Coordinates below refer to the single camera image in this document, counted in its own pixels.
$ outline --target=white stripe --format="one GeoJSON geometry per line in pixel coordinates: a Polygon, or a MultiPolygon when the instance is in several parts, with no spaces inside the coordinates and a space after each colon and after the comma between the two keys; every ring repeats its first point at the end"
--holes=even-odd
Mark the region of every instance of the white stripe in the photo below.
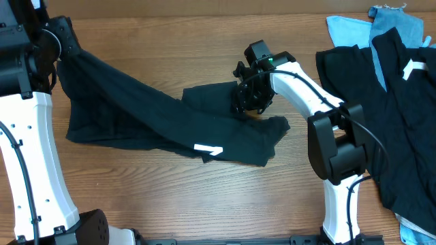
{"type": "Polygon", "coordinates": [[[421,70],[425,70],[428,71],[429,67],[427,66],[426,63],[423,62],[417,62],[417,61],[413,61],[412,59],[410,59],[410,61],[408,62],[408,64],[404,67],[403,71],[404,71],[404,75],[403,75],[403,79],[407,80],[410,77],[410,73],[411,71],[413,71],[414,69],[421,69],[421,70]]]}
{"type": "Polygon", "coordinates": [[[193,149],[194,150],[209,151],[209,152],[211,152],[210,155],[212,155],[212,156],[216,156],[219,153],[223,152],[223,148],[220,146],[204,146],[204,145],[200,145],[200,144],[194,144],[193,149]]]}

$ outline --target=light blue cloth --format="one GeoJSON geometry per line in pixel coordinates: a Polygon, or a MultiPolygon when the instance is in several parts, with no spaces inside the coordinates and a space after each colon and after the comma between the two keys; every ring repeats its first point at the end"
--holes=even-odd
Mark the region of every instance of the light blue cloth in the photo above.
{"type": "Polygon", "coordinates": [[[369,32],[373,23],[342,16],[327,17],[328,32],[335,47],[358,45],[369,47],[369,32]]]}
{"type": "Polygon", "coordinates": [[[374,23],[369,33],[369,45],[373,53],[375,75],[377,75],[381,86],[386,90],[382,67],[380,66],[377,51],[375,51],[372,43],[373,38],[396,27],[401,41],[403,41],[407,48],[419,48],[422,46],[424,22],[419,18],[405,14],[401,7],[396,9],[371,7],[368,15],[374,18],[374,23]]]}
{"type": "Polygon", "coordinates": [[[436,240],[400,224],[401,241],[406,245],[436,245],[436,240]]]}

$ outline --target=wooden table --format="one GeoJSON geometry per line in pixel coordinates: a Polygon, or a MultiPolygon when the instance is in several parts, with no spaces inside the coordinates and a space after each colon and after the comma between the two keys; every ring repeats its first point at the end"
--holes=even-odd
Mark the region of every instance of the wooden table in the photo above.
{"type": "MultiPolygon", "coordinates": [[[[415,13],[425,34],[436,14],[415,13]]],[[[367,19],[366,14],[348,14],[367,19]]],[[[274,53],[287,50],[319,81],[315,53],[333,47],[325,14],[74,21],[81,46],[108,64],[181,98],[184,88],[234,80],[243,51],[260,39],[274,53]]],[[[111,225],[139,229],[146,238],[179,240],[283,238],[314,234],[324,219],[322,181],[307,158],[305,120],[276,96],[263,118],[284,115],[291,129],[266,167],[189,159],[162,150],[119,150],[65,139],[69,99],[58,84],[53,130],[69,193],[81,212],[102,209],[111,225]]],[[[0,167],[0,242],[14,237],[13,202],[0,167]]],[[[394,214],[382,207],[372,181],[361,185],[358,222],[366,234],[401,243],[394,214]]]]}

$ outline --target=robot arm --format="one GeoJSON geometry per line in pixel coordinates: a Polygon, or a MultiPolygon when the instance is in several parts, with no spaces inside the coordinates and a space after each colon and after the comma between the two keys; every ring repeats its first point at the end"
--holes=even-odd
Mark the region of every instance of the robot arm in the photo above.
{"type": "MultiPolygon", "coordinates": [[[[263,41],[251,44],[244,54],[250,68],[239,62],[234,72],[242,80],[242,86],[236,89],[233,97],[236,111],[258,110],[262,113],[277,93],[300,112],[308,122],[309,160],[315,173],[324,180],[326,216],[322,233],[331,244],[350,241],[347,195],[350,186],[364,173],[368,159],[364,149],[367,138],[360,129],[345,122],[336,110],[323,103],[320,95],[364,124],[362,108],[344,104],[341,99],[327,93],[310,79],[292,55],[287,52],[272,55],[263,41]],[[280,71],[298,74],[312,88],[300,78],[280,71]],[[335,138],[333,131],[338,128],[344,129],[346,135],[335,138]]],[[[353,191],[349,208],[355,238],[360,233],[357,224],[358,185],[353,191]]]]}

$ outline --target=black cloth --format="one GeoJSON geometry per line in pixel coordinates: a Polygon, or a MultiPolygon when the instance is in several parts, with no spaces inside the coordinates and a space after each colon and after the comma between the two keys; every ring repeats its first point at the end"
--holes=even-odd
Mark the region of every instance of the black cloth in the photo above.
{"type": "Polygon", "coordinates": [[[390,165],[375,151],[367,167],[376,178],[385,208],[436,234],[436,49],[406,49],[396,29],[373,44],[388,86],[377,81],[370,48],[341,47],[318,52],[317,70],[324,89],[345,101],[361,103],[367,127],[383,142],[390,165]],[[414,69],[412,59],[428,71],[414,69]]]}
{"type": "Polygon", "coordinates": [[[122,149],[159,148],[187,157],[265,166],[290,128],[286,118],[254,120],[230,112],[236,82],[184,90],[183,100],[151,88],[86,51],[58,62],[71,99],[67,139],[122,149]],[[216,157],[194,144],[221,146],[216,157]]]}

